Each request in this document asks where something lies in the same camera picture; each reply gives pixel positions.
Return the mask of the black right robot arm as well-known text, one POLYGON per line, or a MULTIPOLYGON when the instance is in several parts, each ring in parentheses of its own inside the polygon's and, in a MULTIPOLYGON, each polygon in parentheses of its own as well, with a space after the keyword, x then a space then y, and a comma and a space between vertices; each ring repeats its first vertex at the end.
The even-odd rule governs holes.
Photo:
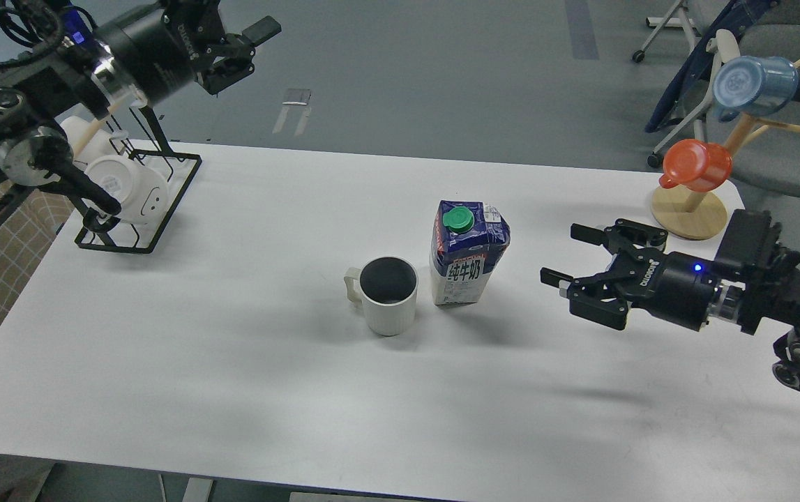
POLYGON ((615 330, 633 309, 690 330, 712 318, 750 335, 764 319, 789 325, 773 344, 772 372, 800 392, 800 253, 781 245, 781 229, 767 212, 737 209, 708 260, 665 251, 667 231, 633 220, 603 229, 572 225, 575 241, 611 254, 609 267, 588 277, 543 268, 540 279, 568 300, 570 314, 615 330))

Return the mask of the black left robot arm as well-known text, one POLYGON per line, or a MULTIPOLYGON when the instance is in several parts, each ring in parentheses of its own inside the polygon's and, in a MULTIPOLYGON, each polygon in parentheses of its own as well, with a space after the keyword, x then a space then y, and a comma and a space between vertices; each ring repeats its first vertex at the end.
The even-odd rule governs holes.
POLYGON ((75 10, 46 1, 0 3, 8 15, 34 28, 30 53, 0 61, 0 228, 34 190, 61 194, 81 207, 84 226, 100 235, 126 215, 126 206, 74 165, 56 118, 73 106, 106 121, 119 102, 137 100, 162 157, 168 145, 154 106, 189 83, 217 95, 254 73, 257 48, 282 31, 266 16, 240 33, 228 33, 217 1, 140 4, 90 31, 68 20, 75 10))

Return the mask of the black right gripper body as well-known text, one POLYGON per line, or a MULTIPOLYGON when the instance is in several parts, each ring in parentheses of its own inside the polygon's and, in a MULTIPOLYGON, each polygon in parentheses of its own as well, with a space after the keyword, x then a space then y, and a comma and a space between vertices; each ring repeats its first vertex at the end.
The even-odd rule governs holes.
POLYGON ((604 229, 602 248, 611 263, 600 273, 575 277, 566 289, 570 314, 615 330, 626 327, 633 309, 690 330, 708 321, 721 284, 710 261, 667 253, 668 232, 655 226, 618 219, 604 229))

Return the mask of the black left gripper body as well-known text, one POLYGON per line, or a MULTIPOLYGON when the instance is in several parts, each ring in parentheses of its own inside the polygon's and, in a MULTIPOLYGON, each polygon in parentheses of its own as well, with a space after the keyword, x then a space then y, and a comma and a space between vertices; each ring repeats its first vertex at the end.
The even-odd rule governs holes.
POLYGON ((209 95, 254 73, 257 25, 225 31, 218 1, 157 1, 96 31, 96 86, 110 104, 160 104, 189 83, 209 95))

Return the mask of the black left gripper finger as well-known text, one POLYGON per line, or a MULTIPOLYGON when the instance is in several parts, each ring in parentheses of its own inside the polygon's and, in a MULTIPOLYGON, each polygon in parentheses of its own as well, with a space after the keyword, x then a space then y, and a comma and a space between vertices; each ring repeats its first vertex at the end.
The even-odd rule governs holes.
POLYGON ((281 32, 281 23, 273 17, 263 17, 254 22, 253 25, 247 26, 241 32, 241 37, 246 39, 248 44, 264 44, 281 32))

